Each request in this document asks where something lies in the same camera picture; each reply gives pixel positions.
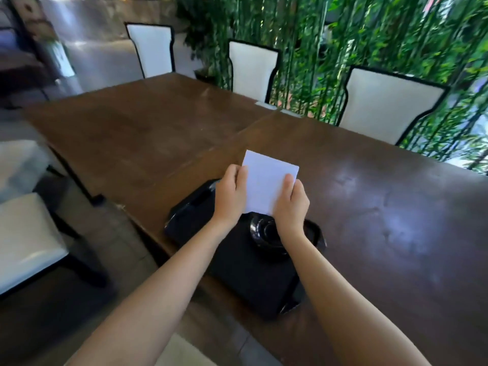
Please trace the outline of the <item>person's right hand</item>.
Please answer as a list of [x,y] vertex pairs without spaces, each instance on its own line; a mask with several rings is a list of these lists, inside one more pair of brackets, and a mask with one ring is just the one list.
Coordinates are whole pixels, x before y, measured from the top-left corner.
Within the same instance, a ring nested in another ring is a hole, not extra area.
[[281,191],[274,204],[273,218],[283,245],[286,241],[296,240],[304,236],[303,224],[309,203],[304,186],[299,179],[295,181],[291,197],[283,197],[282,184]]

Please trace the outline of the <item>person's left hand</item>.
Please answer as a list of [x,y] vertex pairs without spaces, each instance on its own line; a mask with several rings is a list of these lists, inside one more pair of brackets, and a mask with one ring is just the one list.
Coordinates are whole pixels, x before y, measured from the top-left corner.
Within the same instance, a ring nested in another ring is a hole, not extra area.
[[212,224],[221,232],[228,233],[245,212],[247,195],[236,192],[237,172],[241,166],[231,164],[216,185],[215,207]]

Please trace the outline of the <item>white paper napkin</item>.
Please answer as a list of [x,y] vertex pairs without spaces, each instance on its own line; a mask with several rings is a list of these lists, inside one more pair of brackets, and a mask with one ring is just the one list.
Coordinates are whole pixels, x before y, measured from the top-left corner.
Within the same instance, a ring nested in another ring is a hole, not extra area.
[[299,166],[250,150],[246,150],[242,165],[248,170],[244,213],[271,216],[285,176],[290,174],[296,180]]

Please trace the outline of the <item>person's left forearm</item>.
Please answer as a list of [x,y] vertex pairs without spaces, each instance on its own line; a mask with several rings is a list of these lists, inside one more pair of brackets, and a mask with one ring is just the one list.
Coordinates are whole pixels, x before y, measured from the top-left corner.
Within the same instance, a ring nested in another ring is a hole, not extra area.
[[155,366],[231,228],[208,222],[103,321],[66,366]]

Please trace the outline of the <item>person's right forearm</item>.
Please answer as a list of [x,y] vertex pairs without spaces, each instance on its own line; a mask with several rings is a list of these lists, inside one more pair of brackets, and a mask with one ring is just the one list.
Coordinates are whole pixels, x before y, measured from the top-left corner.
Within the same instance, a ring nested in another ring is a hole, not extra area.
[[412,341],[358,292],[303,232],[280,239],[343,365],[431,366]]

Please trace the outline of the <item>black glossy bowl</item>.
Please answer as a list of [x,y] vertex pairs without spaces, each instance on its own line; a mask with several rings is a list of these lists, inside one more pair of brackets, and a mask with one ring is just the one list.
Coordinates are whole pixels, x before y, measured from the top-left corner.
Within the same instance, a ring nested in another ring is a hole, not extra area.
[[253,245],[261,256],[273,262],[289,258],[279,237],[276,222],[271,216],[251,213],[249,231]]

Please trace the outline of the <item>black rectangular tray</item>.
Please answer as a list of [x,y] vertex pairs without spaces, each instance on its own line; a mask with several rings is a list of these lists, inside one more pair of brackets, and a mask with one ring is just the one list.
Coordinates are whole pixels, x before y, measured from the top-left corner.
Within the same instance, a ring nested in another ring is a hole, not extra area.
[[[219,179],[209,179],[170,209],[164,235],[178,248],[211,219]],[[250,214],[217,248],[208,274],[221,281],[265,320],[274,320],[299,306],[306,292],[290,257],[273,262],[259,254],[250,236]]]

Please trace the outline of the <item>black plant pot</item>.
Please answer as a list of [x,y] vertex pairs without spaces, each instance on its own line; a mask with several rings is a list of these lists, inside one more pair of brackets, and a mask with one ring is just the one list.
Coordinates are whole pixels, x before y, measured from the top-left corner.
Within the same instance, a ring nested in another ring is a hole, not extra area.
[[194,70],[195,78],[201,82],[218,86],[215,73],[207,67],[202,67]]

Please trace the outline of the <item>black table leg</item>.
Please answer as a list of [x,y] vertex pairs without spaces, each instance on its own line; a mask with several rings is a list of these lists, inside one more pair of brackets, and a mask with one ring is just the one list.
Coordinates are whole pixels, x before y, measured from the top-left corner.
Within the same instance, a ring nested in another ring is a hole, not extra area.
[[55,148],[52,147],[51,145],[48,145],[48,148],[54,154],[54,156],[58,159],[58,161],[61,163],[61,165],[64,167],[65,171],[68,173],[70,178],[74,181],[74,183],[77,185],[77,187],[82,192],[82,194],[85,196],[85,198],[89,201],[89,203],[94,207],[98,207],[98,206],[103,205],[103,203],[105,202],[105,197],[101,194],[98,194],[95,196],[91,195],[90,192],[88,191],[88,189],[84,186],[82,181],[79,179],[76,172],[70,166],[68,161],[63,156],[61,156],[55,150]]

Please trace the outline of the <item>green bamboo plant screen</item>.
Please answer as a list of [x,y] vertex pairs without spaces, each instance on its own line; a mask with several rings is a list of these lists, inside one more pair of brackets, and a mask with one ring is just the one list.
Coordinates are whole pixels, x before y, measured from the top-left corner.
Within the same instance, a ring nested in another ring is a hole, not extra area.
[[450,88],[401,147],[488,176],[488,0],[175,0],[186,44],[231,90],[230,39],[282,53],[271,104],[338,124],[351,65]]

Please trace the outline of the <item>dark wooden shelf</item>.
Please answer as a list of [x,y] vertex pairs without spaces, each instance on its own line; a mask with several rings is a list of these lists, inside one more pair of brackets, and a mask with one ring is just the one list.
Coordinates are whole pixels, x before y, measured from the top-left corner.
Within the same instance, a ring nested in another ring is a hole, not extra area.
[[34,90],[75,94],[76,79],[68,49],[47,19],[40,0],[0,0],[0,109],[17,110],[14,94]]

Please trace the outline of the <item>white chair with black frame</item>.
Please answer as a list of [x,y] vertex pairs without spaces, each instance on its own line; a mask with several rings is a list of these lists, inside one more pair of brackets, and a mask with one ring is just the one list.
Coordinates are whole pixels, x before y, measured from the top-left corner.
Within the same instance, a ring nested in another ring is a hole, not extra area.
[[0,141],[0,204],[32,193],[46,172],[65,177],[36,141]]
[[360,65],[350,66],[344,88],[336,126],[395,146],[450,91],[444,84]]
[[108,284],[106,273],[70,249],[83,237],[32,192],[0,204],[0,298],[60,266],[95,287]]
[[176,71],[172,26],[130,22],[124,25],[135,47],[144,79]]
[[231,91],[265,107],[272,107],[269,101],[282,61],[281,50],[231,38],[228,41],[228,58]]

